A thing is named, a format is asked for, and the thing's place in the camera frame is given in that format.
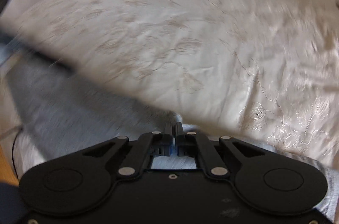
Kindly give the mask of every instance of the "wooden floor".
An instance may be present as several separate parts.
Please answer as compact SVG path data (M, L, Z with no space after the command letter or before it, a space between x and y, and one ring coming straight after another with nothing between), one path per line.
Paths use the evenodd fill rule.
M2 149L0 146L0 182L5 182L11 185L18 185L18 179L15 177L10 165L6 161L2 153Z

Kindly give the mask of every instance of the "bed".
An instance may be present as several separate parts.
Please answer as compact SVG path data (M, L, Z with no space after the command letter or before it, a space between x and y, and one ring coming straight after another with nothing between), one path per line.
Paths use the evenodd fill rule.
M19 176L181 118L339 169L335 0L43 0L10 28L78 72L14 58L1 68L6 154L8 131L26 127L14 149Z

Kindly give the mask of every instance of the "mattress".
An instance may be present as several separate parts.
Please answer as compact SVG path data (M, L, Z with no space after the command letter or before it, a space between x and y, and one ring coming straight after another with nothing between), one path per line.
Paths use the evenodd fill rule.
M330 0L43 0L12 28L108 91L210 135L339 168Z

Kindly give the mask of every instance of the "bedspread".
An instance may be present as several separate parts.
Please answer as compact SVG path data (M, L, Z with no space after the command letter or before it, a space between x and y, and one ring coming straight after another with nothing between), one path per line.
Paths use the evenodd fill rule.
M330 0L43 0L18 34L117 94L339 168Z

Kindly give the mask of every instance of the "gray fabric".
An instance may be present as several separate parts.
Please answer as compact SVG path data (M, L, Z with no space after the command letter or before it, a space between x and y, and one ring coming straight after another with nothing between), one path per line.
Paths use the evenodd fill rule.
M19 176L39 163L38 154L46 161L118 135L135 140L146 132L163 131L166 122L180 121L180 116L173 112L108 93L80 76L67 77L66 73L37 59L22 60L7 78L25 127L15 146ZM184 125L184 130L199 128ZM281 153L267 144L242 140ZM325 174L328 193L317 208L333 221L339 197L339 173L306 157L281 154L314 165ZM152 167L190 169L195 168L195 163L192 158L158 157Z

